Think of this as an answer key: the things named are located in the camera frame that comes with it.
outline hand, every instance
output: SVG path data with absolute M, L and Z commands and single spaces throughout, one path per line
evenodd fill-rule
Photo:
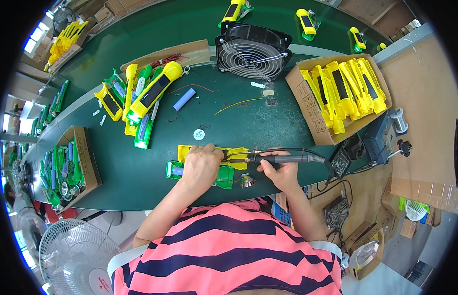
M 279 149 L 279 147 L 270 148 L 269 150 Z M 290 155 L 288 151 L 268 151 L 262 152 L 261 156 Z M 257 171 L 264 172 L 273 184 L 278 187 L 284 193 L 291 192 L 296 188 L 299 188 L 298 184 L 298 163 L 280 163 L 280 168 L 275 170 L 273 166 L 267 160 L 261 160 L 260 165 L 257 167 Z
M 205 193 L 218 177 L 219 164 L 224 158 L 222 150 L 213 144 L 206 146 L 193 145 L 186 155 L 183 176 L 179 181 L 197 194 Z

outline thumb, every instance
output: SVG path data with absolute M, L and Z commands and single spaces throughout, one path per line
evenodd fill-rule
M 275 173 L 277 173 L 275 168 L 273 168 L 273 166 L 267 160 L 261 160 L 260 161 L 260 166 L 262 167 L 263 172 L 265 173 L 265 175 L 267 175 L 267 177 L 270 178 L 270 179 L 271 179 L 271 176 L 273 176 L 273 175 L 275 175 Z

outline white basket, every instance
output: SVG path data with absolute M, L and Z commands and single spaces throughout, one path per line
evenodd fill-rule
M 421 207 L 417 202 L 411 200 L 406 201 L 406 216 L 408 216 L 411 221 L 420 221 L 426 216 L 426 213 L 426 209 Z

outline forearm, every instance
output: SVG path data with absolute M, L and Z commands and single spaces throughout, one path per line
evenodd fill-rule
M 326 241 L 326 234 L 318 215 L 314 211 L 305 192 L 299 186 L 285 192 L 290 207 L 291 220 L 296 231 L 310 241 Z
M 178 181 L 173 189 L 163 198 L 155 209 L 144 219 L 134 237 L 133 247 L 149 244 L 151 241 L 164 237 L 181 212 L 191 205 L 191 201 L 199 196 L 193 188 L 183 181 Z

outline solder wire spool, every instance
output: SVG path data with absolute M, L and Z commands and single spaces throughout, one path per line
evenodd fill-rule
M 396 133 L 405 133 L 408 129 L 408 124 L 403 119 L 403 112 L 403 109 L 395 109 L 395 112 L 390 114 Z

